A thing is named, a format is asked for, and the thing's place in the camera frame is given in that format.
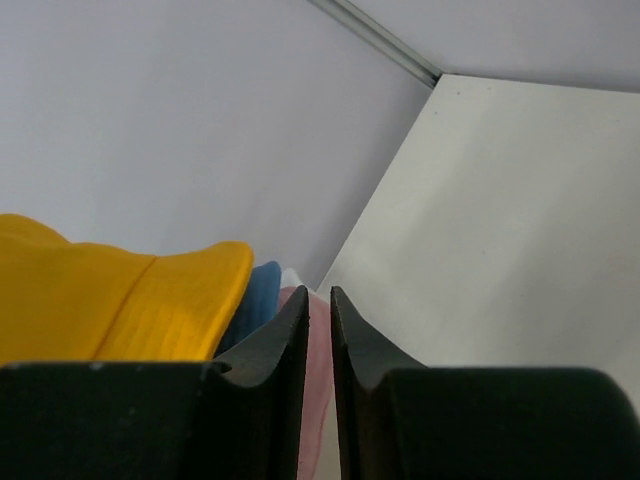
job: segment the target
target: blue cloth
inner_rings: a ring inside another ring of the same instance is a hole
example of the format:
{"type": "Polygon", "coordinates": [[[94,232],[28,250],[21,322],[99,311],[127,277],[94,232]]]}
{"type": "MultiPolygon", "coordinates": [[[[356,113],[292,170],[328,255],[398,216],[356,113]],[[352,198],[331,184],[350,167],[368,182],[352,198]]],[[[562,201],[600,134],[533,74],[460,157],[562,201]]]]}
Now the blue cloth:
{"type": "Polygon", "coordinates": [[[281,276],[278,262],[265,263],[251,271],[247,289],[215,356],[237,345],[276,316],[281,276]]]}

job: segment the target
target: pink fabric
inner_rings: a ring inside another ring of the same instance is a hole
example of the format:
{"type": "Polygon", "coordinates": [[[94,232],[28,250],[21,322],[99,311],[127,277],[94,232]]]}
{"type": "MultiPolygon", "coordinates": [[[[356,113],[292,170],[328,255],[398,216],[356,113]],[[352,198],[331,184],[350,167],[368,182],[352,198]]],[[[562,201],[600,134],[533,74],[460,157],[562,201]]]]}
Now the pink fabric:
{"type": "MultiPolygon", "coordinates": [[[[280,290],[278,310],[287,302],[295,287],[280,290]]],[[[309,291],[309,344],[302,400],[298,479],[311,480],[318,464],[322,425],[333,388],[331,358],[331,317],[329,304],[309,291]]]]}

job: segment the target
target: yellow fabric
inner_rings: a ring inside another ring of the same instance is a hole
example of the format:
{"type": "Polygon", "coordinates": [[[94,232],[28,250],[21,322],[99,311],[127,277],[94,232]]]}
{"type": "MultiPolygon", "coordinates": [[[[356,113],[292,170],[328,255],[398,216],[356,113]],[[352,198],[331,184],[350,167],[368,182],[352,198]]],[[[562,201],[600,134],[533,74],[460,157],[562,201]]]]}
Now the yellow fabric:
{"type": "Polygon", "coordinates": [[[156,257],[0,215],[0,364],[207,360],[252,264],[241,242],[156,257]]]}

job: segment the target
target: white panel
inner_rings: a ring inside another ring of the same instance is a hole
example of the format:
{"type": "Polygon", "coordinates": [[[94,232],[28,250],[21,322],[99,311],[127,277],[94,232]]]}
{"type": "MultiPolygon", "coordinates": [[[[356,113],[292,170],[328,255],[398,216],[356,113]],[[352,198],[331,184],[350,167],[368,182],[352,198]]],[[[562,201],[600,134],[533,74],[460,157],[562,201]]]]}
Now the white panel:
{"type": "Polygon", "coordinates": [[[427,365],[594,366],[637,408],[639,158],[640,95],[445,76],[320,293],[427,365]]]}
{"type": "Polygon", "coordinates": [[[640,90],[640,3],[353,0],[449,73],[640,90]]]}
{"type": "Polygon", "coordinates": [[[0,211],[317,284],[428,96],[300,0],[0,0],[0,211]]]}

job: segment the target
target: yellow cloth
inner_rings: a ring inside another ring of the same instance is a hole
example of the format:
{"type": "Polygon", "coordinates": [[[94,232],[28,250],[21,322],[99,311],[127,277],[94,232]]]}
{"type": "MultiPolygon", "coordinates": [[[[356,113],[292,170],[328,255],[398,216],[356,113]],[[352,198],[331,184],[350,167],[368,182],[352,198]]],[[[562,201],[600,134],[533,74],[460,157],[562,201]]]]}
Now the yellow cloth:
{"type": "Polygon", "coordinates": [[[0,215],[0,365],[210,359],[252,264],[241,242],[156,257],[0,215]]]}

